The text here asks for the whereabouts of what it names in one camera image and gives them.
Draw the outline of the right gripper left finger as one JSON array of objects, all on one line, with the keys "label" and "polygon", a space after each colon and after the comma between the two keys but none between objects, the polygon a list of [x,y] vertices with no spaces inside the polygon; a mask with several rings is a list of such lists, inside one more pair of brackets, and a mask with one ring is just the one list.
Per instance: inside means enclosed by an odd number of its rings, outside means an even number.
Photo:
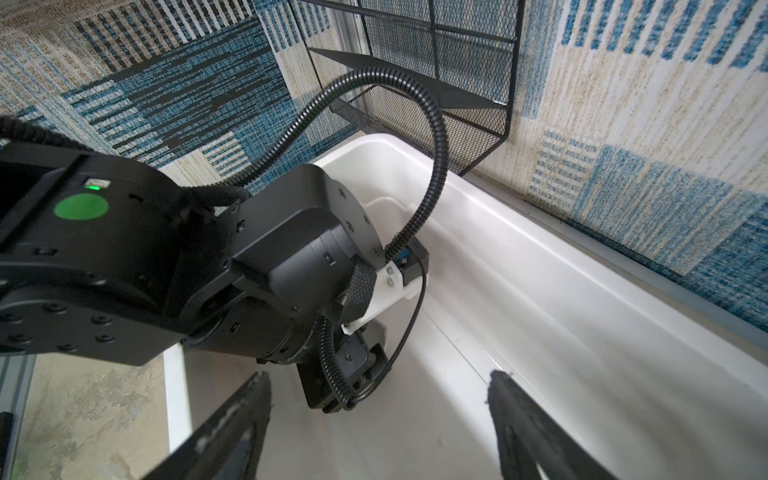
[{"label": "right gripper left finger", "polygon": [[269,374],[257,372],[146,477],[254,479],[271,410]]}]

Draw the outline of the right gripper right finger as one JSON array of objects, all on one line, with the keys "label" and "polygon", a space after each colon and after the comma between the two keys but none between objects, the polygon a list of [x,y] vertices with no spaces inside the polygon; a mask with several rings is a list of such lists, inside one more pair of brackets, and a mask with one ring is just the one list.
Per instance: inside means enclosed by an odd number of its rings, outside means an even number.
[{"label": "right gripper right finger", "polygon": [[513,379],[493,371],[488,406],[504,479],[612,479]]}]

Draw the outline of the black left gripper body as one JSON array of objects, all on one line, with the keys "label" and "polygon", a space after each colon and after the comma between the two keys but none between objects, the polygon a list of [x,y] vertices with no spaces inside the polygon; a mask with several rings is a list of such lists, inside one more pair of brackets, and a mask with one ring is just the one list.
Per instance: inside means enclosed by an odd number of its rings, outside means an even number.
[{"label": "black left gripper body", "polygon": [[[385,329],[360,329],[351,335],[341,334],[335,347],[335,359],[346,382],[362,393],[372,386],[388,361],[385,353]],[[306,403],[310,409],[335,413],[342,409],[328,384],[321,361],[315,355],[297,366]]]}]

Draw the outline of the white plastic storage bin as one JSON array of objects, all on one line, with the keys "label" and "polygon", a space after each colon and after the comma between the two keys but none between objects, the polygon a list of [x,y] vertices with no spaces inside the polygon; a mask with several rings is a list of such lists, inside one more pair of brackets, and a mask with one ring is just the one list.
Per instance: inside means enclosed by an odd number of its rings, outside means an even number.
[{"label": "white plastic storage bin", "polygon": [[425,297],[381,314],[392,373],[350,412],[271,365],[261,479],[496,479],[487,388],[503,370],[622,479],[763,479],[767,336],[473,176],[419,233]]}]

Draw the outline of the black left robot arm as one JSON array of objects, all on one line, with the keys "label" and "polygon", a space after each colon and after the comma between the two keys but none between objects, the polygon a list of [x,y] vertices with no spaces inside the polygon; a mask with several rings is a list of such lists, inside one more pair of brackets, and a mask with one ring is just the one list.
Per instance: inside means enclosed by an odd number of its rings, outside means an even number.
[{"label": "black left robot arm", "polygon": [[[433,137],[426,192],[383,243],[354,195],[314,164],[259,180],[345,94],[409,97]],[[63,353],[140,366],[174,344],[295,365],[308,405],[351,410],[397,360],[364,338],[377,276],[425,281],[417,233],[449,173],[440,97],[396,67],[335,79],[258,161],[181,186],[12,116],[1,119],[1,352]]]}]

